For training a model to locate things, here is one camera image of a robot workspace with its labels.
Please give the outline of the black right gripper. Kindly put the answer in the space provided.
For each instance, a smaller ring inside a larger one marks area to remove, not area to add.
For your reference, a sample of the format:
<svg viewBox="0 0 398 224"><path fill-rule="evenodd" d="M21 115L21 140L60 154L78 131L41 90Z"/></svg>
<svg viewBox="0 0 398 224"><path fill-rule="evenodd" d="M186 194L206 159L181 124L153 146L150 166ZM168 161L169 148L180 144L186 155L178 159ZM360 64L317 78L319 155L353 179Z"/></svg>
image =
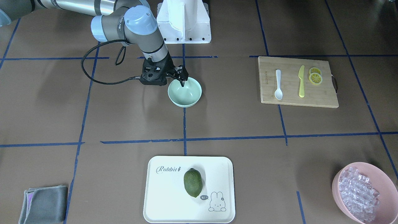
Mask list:
<svg viewBox="0 0 398 224"><path fill-rule="evenodd" d="M145 59L143 63L142 72L147 71L160 71L165 73L165 77L171 77L177 79L180 82L181 87L184 87L185 81L188 80L188 72L184 65L174 66L172 58L169 53L166 57L158 62L153 62L151 59Z"/></svg>

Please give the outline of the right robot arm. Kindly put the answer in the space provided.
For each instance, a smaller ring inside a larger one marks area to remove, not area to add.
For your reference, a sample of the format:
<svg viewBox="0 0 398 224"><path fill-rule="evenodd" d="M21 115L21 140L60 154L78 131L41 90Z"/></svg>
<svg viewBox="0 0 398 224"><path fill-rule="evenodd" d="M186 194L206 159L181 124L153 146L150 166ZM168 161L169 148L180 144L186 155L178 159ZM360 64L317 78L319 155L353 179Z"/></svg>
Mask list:
<svg viewBox="0 0 398 224"><path fill-rule="evenodd" d="M125 57L126 47L136 44L144 55L142 74L129 80L139 80L143 85L163 86L173 78L184 86L188 72L183 65L175 66L158 23L145 0L2 0L0 2L1 26L10 24L38 9L60 9L91 15L91 32L100 42L81 60L106 44L122 44L118 57Z"/></svg>

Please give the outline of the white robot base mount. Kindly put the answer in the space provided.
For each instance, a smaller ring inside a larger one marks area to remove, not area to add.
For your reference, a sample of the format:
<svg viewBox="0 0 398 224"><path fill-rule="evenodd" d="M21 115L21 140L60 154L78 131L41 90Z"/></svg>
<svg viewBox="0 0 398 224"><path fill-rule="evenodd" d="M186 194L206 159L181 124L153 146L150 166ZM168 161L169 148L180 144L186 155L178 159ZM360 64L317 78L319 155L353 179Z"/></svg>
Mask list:
<svg viewBox="0 0 398 224"><path fill-rule="evenodd" d="M211 42L209 6L202 0L164 0L156 19L166 44Z"/></svg>

